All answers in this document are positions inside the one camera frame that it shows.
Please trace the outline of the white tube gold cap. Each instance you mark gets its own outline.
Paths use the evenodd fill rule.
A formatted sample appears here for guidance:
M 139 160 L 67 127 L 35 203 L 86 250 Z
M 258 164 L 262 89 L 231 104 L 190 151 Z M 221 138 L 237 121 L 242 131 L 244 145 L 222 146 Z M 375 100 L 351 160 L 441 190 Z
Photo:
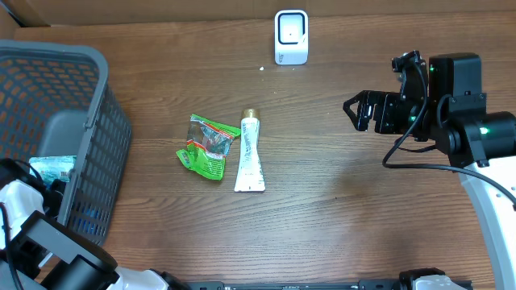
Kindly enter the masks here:
M 240 129 L 239 168 L 234 191 L 236 193 L 262 193 L 265 191 L 265 182 L 258 153 L 259 110 L 243 110 Z

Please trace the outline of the green snack packet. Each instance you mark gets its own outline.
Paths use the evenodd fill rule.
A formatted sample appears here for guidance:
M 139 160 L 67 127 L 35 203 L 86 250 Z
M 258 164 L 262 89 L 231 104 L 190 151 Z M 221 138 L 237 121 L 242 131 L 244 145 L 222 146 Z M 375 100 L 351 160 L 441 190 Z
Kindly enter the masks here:
M 209 180 L 221 180 L 226 157 L 241 130 L 192 114 L 186 137 L 186 149 L 176 152 L 183 166 Z

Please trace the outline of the teal tissue packet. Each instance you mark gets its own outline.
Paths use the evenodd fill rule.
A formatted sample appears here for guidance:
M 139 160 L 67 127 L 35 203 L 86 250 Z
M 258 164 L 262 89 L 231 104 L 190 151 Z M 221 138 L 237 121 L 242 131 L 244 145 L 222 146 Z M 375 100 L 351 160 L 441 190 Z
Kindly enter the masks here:
M 50 185 L 54 180 L 65 183 L 70 182 L 70 173 L 74 169 L 77 157 L 75 155 L 31 157 L 29 164 L 35 169 L 30 173 L 35 176 L 40 174 L 45 185 Z

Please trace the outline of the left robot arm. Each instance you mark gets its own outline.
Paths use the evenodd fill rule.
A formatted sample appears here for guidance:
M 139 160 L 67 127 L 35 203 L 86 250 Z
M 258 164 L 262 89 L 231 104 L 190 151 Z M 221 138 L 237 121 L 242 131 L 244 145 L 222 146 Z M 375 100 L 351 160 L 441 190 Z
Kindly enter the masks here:
M 188 290 L 166 271 L 119 267 L 100 246 L 44 211 L 52 195 L 34 169 L 1 161 L 3 289 Z

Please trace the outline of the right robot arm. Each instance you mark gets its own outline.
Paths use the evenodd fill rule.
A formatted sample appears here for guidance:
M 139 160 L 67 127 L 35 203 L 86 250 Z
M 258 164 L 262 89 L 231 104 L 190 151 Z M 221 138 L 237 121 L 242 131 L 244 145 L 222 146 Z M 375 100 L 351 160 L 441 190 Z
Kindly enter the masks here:
M 397 135 L 382 160 L 385 168 L 455 172 L 476 212 L 495 286 L 515 287 L 515 116 L 487 111 L 479 55 L 457 52 L 424 60 L 418 51 L 392 60 L 398 92 L 363 90 L 343 103 L 357 131 L 371 121 L 375 132 Z M 429 142 L 444 164 L 392 164 L 389 159 L 412 137 Z

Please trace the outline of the white barcode scanner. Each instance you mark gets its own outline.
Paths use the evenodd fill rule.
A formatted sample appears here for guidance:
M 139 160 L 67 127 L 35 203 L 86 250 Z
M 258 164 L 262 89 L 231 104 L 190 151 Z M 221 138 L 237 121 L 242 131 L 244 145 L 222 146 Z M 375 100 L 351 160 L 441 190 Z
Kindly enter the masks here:
M 278 65 L 301 65 L 309 55 L 309 17 L 304 10 L 280 10 L 274 18 L 274 59 Z

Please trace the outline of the grey plastic basket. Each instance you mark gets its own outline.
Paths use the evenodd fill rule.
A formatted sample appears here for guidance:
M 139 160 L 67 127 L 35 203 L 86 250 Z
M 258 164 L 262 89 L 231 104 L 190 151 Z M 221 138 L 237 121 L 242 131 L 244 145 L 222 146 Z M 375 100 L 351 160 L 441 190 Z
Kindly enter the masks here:
M 57 221 L 98 245 L 132 137 L 108 76 L 104 55 L 91 47 L 1 42 L 1 156 L 75 156 Z

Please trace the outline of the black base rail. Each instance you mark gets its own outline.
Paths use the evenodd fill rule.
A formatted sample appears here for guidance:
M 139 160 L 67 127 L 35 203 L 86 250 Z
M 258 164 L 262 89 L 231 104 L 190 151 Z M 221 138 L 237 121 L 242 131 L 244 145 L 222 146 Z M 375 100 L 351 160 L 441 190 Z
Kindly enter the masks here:
M 157 272 L 169 289 L 189 290 L 398 290 L 416 289 L 403 279 L 366 279 L 343 283 L 258 283 L 228 284 L 221 281 L 183 282 L 166 271 Z

